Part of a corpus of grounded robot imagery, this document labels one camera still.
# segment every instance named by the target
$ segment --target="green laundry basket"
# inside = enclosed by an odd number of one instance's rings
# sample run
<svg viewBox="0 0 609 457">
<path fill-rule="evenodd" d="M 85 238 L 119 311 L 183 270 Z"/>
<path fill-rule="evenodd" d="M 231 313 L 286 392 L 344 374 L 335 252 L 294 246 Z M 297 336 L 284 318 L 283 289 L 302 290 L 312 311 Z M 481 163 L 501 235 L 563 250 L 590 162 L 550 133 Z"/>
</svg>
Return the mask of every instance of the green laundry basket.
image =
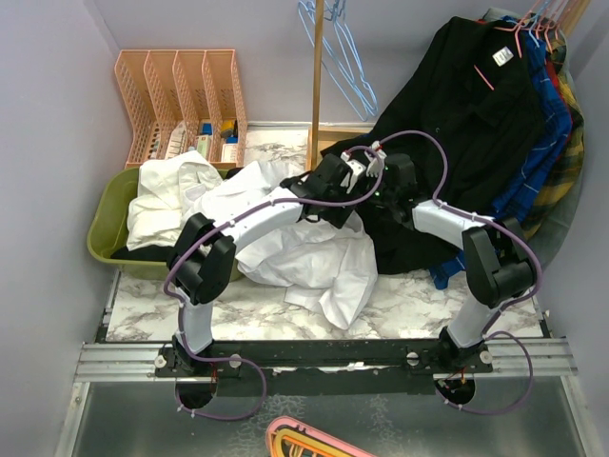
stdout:
<svg viewBox="0 0 609 457">
<path fill-rule="evenodd" d="M 226 171 L 219 170 L 225 177 Z M 140 279 L 165 279 L 168 270 L 165 262 L 141 262 L 135 260 L 117 260 L 110 256 L 127 244 L 127 216 L 129 203 L 137 196 L 139 169 L 124 169 L 114 176 L 97 207 L 93 223 L 88 230 L 87 247 L 95 259 L 104 264 L 113 265 L 121 271 Z M 230 280 L 234 281 L 242 274 L 233 265 Z"/>
</svg>

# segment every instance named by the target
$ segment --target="label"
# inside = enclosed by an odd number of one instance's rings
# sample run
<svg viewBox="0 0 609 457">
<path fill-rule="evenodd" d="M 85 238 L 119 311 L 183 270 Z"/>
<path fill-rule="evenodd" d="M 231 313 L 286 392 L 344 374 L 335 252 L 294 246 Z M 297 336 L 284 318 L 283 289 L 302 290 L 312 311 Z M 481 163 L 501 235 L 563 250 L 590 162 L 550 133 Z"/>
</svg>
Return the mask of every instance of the label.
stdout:
<svg viewBox="0 0 609 457">
<path fill-rule="evenodd" d="M 223 162 L 237 162 L 237 145 L 230 144 L 222 147 Z"/>
<path fill-rule="evenodd" d="M 207 159 L 207 151 L 209 150 L 209 137 L 207 135 L 197 136 L 197 151 Z"/>
<path fill-rule="evenodd" d="M 512 60 L 512 57 L 514 57 L 514 54 L 507 46 L 504 47 L 502 50 L 498 50 L 497 52 L 495 52 L 493 54 L 493 58 L 495 59 L 495 62 L 500 67 L 503 67 L 510 60 Z"/>
</svg>

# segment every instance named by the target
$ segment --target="marble surface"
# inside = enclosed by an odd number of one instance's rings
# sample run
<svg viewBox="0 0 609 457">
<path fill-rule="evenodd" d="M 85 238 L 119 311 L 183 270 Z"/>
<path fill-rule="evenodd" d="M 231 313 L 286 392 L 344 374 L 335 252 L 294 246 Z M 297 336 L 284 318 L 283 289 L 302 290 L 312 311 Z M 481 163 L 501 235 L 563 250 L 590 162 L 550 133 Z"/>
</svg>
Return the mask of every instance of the marble surface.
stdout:
<svg viewBox="0 0 609 457">
<path fill-rule="evenodd" d="M 305 167 L 308 129 L 257 129 L 247 132 L 244 165 L 255 160 L 291 162 Z"/>
<path fill-rule="evenodd" d="M 247 134 L 245 163 L 283 160 L 305 164 L 306 129 L 253 130 Z M 367 306 L 349 330 L 333 327 L 321 314 L 284 302 L 285 290 L 246 278 L 231 283 L 213 310 L 216 340 L 312 340 L 427 338 L 438 336 L 467 294 L 463 274 L 447 290 L 436 290 L 427 271 L 381 276 Z M 177 302 L 162 283 L 121 277 L 107 341 L 166 341 L 177 326 Z M 505 312 L 493 329 L 541 336 L 540 316 L 531 301 Z"/>
</svg>

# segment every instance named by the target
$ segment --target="white cloth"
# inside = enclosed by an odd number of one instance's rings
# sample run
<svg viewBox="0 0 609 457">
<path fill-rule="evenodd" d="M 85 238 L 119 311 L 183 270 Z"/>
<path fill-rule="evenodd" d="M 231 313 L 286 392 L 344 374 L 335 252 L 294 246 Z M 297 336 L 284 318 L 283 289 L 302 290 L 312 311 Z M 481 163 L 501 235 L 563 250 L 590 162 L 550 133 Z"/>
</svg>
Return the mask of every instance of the white cloth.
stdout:
<svg viewBox="0 0 609 457">
<path fill-rule="evenodd" d="M 301 171 L 281 162 L 253 162 L 218 188 L 185 203 L 191 205 L 185 220 L 195 212 L 226 219 Z M 241 250 L 237 260 L 251 280 L 286 287 L 286 302 L 320 312 L 342 329 L 362 311 L 378 276 L 372 240 L 356 213 L 341 229 L 325 221 L 277 228 Z"/>
<path fill-rule="evenodd" d="M 222 183 L 218 170 L 196 150 L 140 167 L 137 197 L 129 204 L 127 249 L 173 246 L 180 236 L 184 197 Z"/>
</svg>

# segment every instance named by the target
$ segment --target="wooden pole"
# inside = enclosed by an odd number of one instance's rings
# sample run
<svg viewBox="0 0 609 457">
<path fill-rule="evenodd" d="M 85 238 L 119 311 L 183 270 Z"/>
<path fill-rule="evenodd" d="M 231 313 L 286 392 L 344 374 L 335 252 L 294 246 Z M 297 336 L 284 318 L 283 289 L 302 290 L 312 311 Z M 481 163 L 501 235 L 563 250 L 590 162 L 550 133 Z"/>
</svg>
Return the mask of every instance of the wooden pole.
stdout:
<svg viewBox="0 0 609 457">
<path fill-rule="evenodd" d="M 571 3 L 572 2 L 567 3 L 566 8 L 568 8 L 571 5 Z M 564 32 L 564 34 L 566 36 L 569 36 L 571 34 L 571 32 L 573 31 L 575 26 L 580 21 L 581 17 L 585 13 L 585 11 L 588 8 L 589 4 L 590 4 L 590 0 L 581 0 L 579 2 L 576 1 L 574 3 L 573 8 L 571 8 L 564 15 L 565 16 L 564 18 L 561 18 L 560 27 L 562 28 L 562 31 Z"/>
<path fill-rule="evenodd" d="M 320 130 L 320 89 L 322 86 L 322 50 L 324 48 L 324 0 L 315 2 L 315 57 L 313 61 L 313 125 L 311 126 L 311 158 L 317 164 Z"/>
</svg>

